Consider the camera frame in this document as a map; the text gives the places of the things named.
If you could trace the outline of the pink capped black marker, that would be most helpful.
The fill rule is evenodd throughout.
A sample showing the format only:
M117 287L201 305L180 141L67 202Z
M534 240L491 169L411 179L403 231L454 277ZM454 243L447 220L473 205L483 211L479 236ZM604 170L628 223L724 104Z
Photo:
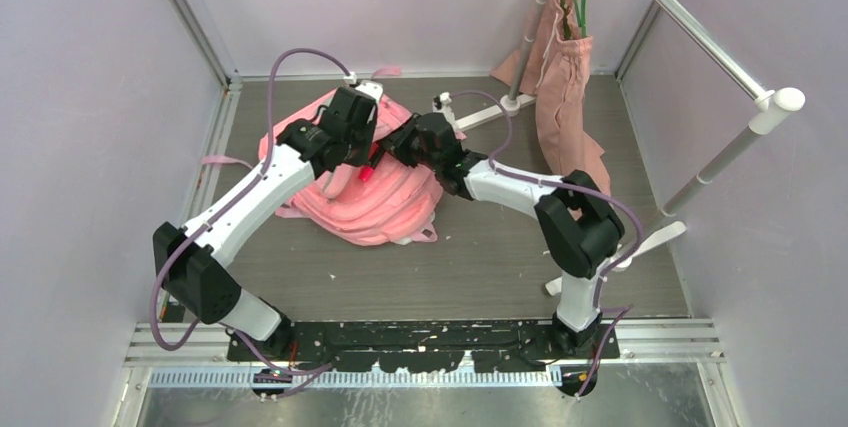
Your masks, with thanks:
M385 153L385 151L382 147L380 147L378 145L372 146L372 149L370 151L367 163L362 167L362 169L359 172L358 178L359 178L360 181L368 182L372 178L372 176L373 176L378 164L380 163L384 153Z

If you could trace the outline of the pink student backpack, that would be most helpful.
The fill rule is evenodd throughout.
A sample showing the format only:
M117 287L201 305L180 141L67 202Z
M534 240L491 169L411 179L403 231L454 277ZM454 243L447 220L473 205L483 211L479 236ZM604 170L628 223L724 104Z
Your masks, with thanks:
M358 178L362 168L348 165L308 181L305 167L292 150L278 148L271 157L267 178L245 198L236 200L236 195L256 179L259 165L185 223L187 233L199 235L199 246L236 252L271 216L310 219L359 246L438 239L433 221L444 190L435 174L423 166L407 167L384 154L368 182ZM214 214L231 200L234 206L215 219Z

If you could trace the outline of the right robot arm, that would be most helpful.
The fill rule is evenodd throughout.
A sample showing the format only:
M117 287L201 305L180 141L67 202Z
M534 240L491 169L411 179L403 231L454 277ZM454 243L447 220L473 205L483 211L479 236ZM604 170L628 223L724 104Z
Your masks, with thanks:
M610 263L625 229L587 173L575 170L558 178L505 166L464 148L439 113L413 115L378 144L405 166L428 168L451 195L497 204L535 219L562 271L560 300L552 318L556 347L571 358L592 347L601 318L595 299L600 272Z

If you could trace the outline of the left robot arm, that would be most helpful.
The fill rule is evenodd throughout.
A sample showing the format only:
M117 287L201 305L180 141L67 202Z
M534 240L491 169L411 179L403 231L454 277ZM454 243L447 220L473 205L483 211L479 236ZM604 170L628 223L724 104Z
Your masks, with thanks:
M273 135L265 158L215 204L181 227L163 223L153 236L160 286L198 321L242 332L269 360L285 356L292 335L283 314L227 269L295 194L340 165L367 162L382 97L382 85L373 81L338 88L317 121L293 120Z

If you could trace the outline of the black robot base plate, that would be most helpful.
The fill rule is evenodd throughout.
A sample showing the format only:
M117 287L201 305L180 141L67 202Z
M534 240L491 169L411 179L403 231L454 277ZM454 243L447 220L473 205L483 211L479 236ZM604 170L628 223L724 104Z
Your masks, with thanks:
M592 342L567 350L546 319L297 322L281 340L261 342L272 363L337 372L448 373L469 362L475 373L540 372L558 362L589 366L596 353L620 355L617 338L600 326Z

